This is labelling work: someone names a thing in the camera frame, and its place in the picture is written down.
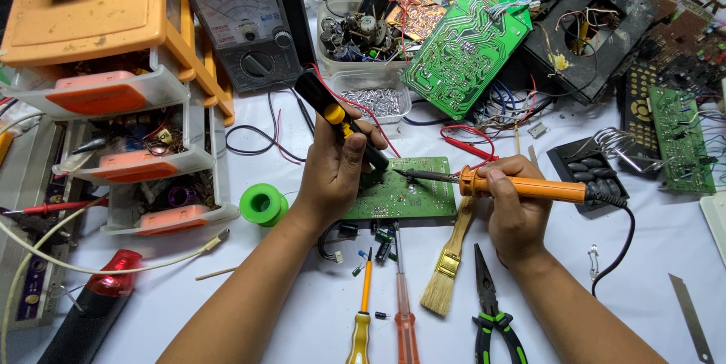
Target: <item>yellow desoldering pump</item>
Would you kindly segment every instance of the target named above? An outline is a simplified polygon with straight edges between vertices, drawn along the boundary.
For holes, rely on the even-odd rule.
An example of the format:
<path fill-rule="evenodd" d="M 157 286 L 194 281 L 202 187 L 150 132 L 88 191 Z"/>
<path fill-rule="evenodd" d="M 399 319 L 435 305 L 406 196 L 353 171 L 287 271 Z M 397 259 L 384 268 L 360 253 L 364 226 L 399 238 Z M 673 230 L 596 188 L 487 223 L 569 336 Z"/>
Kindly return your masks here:
<path fill-rule="evenodd" d="M 353 133 L 362 133 L 338 100 L 313 73 L 300 75 L 295 82 L 295 91 L 336 128 L 343 138 L 347 139 Z M 385 171 L 388 168 L 388 159 L 371 143 L 370 138 L 363 153 L 363 160 L 369 162 L 376 170 Z"/>

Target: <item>purple component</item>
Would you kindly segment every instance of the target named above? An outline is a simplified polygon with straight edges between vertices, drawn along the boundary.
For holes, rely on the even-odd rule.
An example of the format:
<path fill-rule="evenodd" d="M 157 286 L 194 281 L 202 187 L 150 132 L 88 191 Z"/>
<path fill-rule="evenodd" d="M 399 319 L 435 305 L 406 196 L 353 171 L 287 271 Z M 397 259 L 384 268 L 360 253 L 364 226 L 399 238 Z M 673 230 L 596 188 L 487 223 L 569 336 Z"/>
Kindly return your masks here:
<path fill-rule="evenodd" d="M 173 207 L 192 205 L 197 199 L 197 192 L 189 187 L 174 187 L 169 191 L 169 205 Z"/>

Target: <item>finger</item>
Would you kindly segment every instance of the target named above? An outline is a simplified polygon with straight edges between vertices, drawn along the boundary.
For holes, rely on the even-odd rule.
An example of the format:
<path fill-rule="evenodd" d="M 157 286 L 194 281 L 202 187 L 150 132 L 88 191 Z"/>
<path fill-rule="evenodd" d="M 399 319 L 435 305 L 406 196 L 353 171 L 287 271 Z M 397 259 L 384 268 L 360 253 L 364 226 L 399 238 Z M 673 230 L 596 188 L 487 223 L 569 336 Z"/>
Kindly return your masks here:
<path fill-rule="evenodd" d="M 496 212 L 499 215 L 506 215 L 508 222 L 513 226 L 524 221 L 524 210 L 522 210 L 522 204 L 519 203 L 517 189 L 502 170 L 488 170 L 486 181 L 489 183 L 489 192 L 494 198 Z"/>
<path fill-rule="evenodd" d="M 540 170 L 527 157 L 521 154 L 500 158 L 492 163 L 487 163 L 477 169 L 476 173 L 480 177 L 486 177 L 486 174 L 492 169 L 498 169 L 504 174 L 514 177 L 536 178 L 538 180 L 545 179 L 545 176 Z"/>
<path fill-rule="evenodd" d="M 340 105 L 343 107 L 343 109 L 346 110 L 346 112 L 351 116 L 351 118 L 353 118 L 353 120 L 363 117 L 363 113 L 361 113 L 360 110 L 349 105 L 347 102 L 343 102 L 341 100 Z"/>
<path fill-rule="evenodd" d="M 351 184 L 358 187 L 363 165 L 363 152 L 365 152 L 366 138 L 362 133 L 353 133 L 343 144 L 340 156 L 338 180 L 342 184 Z"/>
<path fill-rule="evenodd" d="M 335 145 L 338 133 L 319 113 L 315 113 L 315 135 L 313 145 L 316 147 L 330 147 Z"/>
<path fill-rule="evenodd" d="M 380 134 L 380 130 L 378 130 L 375 126 L 363 120 L 356 120 L 356 125 L 361 129 L 361 132 L 370 137 L 370 141 L 378 150 L 385 150 L 388 148 L 386 139 L 383 138 Z"/>

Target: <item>wooden brush handle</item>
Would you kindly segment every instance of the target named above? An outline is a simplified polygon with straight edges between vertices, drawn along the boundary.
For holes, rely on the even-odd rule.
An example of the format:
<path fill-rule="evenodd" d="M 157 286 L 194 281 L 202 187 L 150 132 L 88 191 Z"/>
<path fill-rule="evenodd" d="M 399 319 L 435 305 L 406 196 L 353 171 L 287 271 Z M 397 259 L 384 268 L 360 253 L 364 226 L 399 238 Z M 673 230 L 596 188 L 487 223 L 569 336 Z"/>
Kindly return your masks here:
<path fill-rule="evenodd" d="M 456 222 L 454 223 L 454 232 L 451 233 L 449 242 L 444 245 L 453 254 L 461 255 L 461 242 L 464 241 L 464 235 L 469 229 L 469 225 L 476 212 L 476 198 L 463 197 L 459 203 L 459 211 L 456 214 Z"/>

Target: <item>brush bristles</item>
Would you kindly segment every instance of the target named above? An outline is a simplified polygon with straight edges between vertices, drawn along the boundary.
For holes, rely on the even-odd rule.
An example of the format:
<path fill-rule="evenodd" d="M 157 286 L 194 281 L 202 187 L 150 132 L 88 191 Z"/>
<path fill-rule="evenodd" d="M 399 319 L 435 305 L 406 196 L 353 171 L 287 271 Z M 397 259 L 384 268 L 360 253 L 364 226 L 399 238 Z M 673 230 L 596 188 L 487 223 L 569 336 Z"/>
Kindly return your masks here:
<path fill-rule="evenodd" d="M 432 312 L 445 316 L 449 313 L 452 293 L 454 293 L 454 279 L 436 270 L 428 280 L 419 303 Z"/>

